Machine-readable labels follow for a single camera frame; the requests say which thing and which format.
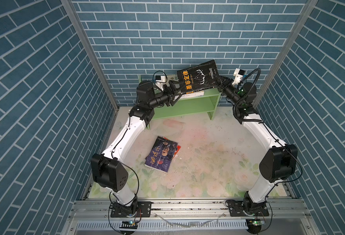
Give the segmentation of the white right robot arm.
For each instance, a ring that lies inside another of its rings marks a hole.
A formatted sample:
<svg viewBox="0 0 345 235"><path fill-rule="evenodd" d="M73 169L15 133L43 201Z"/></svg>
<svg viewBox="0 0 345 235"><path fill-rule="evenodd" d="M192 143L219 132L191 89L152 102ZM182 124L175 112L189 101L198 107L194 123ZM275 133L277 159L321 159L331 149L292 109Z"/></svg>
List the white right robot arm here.
<svg viewBox="0 0 345 235"><path fill-rule="evenodd" d="M259 163L260 176L244 195L243 211L249 216L260 212L268 214L266 199L276 186L295 173L298 149L295 145L282 141L261 119L252 105L257 91L252 83L235 86L230 78L219 75L215 80L218 91L233 105L234 118L247 128L264 148L265 155Z"/></svg>

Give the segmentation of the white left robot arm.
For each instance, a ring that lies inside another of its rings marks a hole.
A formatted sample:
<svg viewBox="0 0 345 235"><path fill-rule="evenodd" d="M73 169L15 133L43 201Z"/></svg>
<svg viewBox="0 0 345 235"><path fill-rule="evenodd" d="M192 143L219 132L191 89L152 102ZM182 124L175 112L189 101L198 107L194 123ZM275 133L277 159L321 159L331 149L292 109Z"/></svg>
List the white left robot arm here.
<svg viewBox="0 0 345 235"><path fill-rule="evenodd" d="M170 80L156 94L157 86L152 81L140 82L136 89L136 104L130 110L125 126L109 147L101 154L94 154L90 160L94 182L115 197L112 207L119 209L121 215L132 217L139 213L137 194L127 185L130 167L125 164L125 157L154 117L155 108L174 106L182 96L182 87L182 83Z"/></svg>

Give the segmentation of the white book brown stripes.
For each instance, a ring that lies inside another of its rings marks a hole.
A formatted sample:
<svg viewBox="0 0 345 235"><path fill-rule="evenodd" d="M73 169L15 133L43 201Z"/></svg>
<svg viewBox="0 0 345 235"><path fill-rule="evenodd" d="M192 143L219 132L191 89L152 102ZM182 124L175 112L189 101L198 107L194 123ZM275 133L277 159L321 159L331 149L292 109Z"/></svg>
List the white book brown stripes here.
<svg viewBox="0 0 345 235"><path fill-rule="evenodd" d="M204 91L198 91L194 93L189 93L189 94L184 94L182 96L182 99L190 99L190 98L195 98L195 97L201 97L204 96L205 92Z"/></svg>

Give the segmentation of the red manga comic book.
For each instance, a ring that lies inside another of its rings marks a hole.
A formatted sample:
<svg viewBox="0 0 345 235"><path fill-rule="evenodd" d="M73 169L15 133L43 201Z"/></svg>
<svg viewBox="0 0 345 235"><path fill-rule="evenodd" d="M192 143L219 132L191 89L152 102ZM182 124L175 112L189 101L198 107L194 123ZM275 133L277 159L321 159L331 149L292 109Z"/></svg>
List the red manga comic book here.
<svg viewBox="0 0 345 235"><path fill-rule="evenodd" d="M181 146L180 145L177 145L177 147L175 148L175 151L174 151L174 154L173 154L173 156L171 157L171 159L173 159L177 154L178 154L178 152L180 151L180 149L181 149Z"/></svg>

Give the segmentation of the black book yellow text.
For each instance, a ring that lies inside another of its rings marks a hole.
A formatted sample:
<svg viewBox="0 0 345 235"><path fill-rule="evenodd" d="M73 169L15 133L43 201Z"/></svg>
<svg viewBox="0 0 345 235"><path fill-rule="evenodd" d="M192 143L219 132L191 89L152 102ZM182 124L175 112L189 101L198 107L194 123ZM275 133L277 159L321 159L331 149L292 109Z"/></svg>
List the black book yellow text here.
<svg viewBox="0 0 345 235"><path fill-rule="evenodd" d="M218 76L215 60L177 71L179 85L183 95L217 87Z"/></svg>

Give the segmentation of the purple book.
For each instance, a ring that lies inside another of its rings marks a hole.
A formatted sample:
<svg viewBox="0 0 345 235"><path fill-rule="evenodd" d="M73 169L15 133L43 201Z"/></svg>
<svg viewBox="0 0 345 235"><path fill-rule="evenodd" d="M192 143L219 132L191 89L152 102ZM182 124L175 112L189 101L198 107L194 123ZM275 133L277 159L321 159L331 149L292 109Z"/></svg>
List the purple book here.
<svg viewBox="0 0 345 235"><path fill-rule="evenodd" d="M172 163L171 157L177 145L177 142L170 142L158 136L150 153L145 158L145 166L167 173Z"/></svg>

